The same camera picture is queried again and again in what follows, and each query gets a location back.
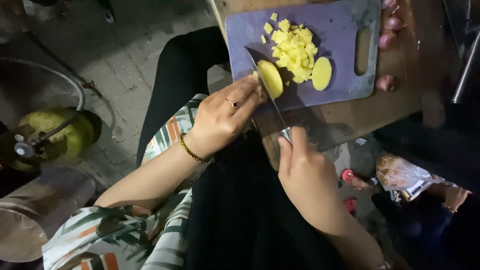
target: cutting board handle hole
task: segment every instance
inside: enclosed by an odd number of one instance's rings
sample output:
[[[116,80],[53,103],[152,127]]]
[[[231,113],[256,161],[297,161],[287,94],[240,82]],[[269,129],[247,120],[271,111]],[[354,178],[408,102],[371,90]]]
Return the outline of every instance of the cutting board handle hole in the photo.
[[[372,30],[366,26],[357,31],[355,39],[355,64],[353,67],[357,76],[364,75],[368,70],[371,36]]]

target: black pants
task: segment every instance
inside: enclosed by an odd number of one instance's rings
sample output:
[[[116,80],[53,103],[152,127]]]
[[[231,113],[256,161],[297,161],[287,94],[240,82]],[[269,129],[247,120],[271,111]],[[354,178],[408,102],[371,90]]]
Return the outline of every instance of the black pants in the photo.
[[[228,61],[220,28],[200,29],[172,38],[156,67],[155,84],[137,151],[137,167],[158,130],[196,94],[208,95],[207,71]]]

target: plastic bag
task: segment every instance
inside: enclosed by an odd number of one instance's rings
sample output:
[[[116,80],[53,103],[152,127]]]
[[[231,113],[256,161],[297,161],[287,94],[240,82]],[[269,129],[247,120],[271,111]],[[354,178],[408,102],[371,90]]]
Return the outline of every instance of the plastic bag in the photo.
[[[442,178],[432,179],[427,170],[392,154],[386,154],[377,161],[377,178],[386,191],[407,189],[419,180],[443,182]]]

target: metal hose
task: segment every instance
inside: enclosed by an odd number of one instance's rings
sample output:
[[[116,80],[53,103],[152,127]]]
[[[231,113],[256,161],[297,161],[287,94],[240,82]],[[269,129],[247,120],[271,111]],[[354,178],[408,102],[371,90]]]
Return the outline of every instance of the metal hose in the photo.
[[[50,71],[52,73],[55,73],[56,75],[64,78],[67,82],[69,82],[73,88],[75,88],[75,90],[77,91],[77,94],[78,94],[78,106],[77,106],[77,109],[76,109],[76,113],[70,118],[68,119],[66,122],[64,122],[63,124],[61,124],[60,126],[54,128],[53,130],[45,133],[43,136],[41,136],[40,138],[38,138],[34,143],[33,145],[35,144],[38,144],[39,142],[41,141],[44,141],[44,140],[47,140],[48,138],[52,137],[53,135],[55,135],[57,132],[59,132],[60,130],[62,130],[63,128],[65,128],[67,125],[69,125],[74,119],[75,117],[83,110],[84,108],[84,104],[85,104],[85,93],[82,89],[82,87],[76,82],[74,81],[72,78],[70,78],[69,76],[67,76],[66,74],[58,71],[58,70],[55,70],[55,69],[52,69],[50,67],[47,67],[46,65],[43,65],[43,64],[40,64],[40,63],[37,63],[37,62],[33,62],[33,61],[29,61],[29,60],[23,60],[23,59],[18,59],[18,58],[8,58],[8,57],[0,57],[0,60],[2,61],[9,61],[9,62],[16,62],[16,63],[22,63],[22,64],[27,64],[27,65],[31,65],[31,66],[34,66],[34,67],[38,67],[38,68],[41,68],[41,69],[44,69],[44,70],[47,70],[47,71]]]

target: knife handle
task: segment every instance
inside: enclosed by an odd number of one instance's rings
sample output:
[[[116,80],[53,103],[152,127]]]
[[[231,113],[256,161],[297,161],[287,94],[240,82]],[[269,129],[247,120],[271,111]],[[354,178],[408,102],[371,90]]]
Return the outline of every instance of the knife handle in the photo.
[[[293,142],[292,142],[292,128],[291,127],[288,127],[282,131],[280,131],[280,134],[285,138],[287,139],[287,141],[290,142],[291,145],[293,145]]]

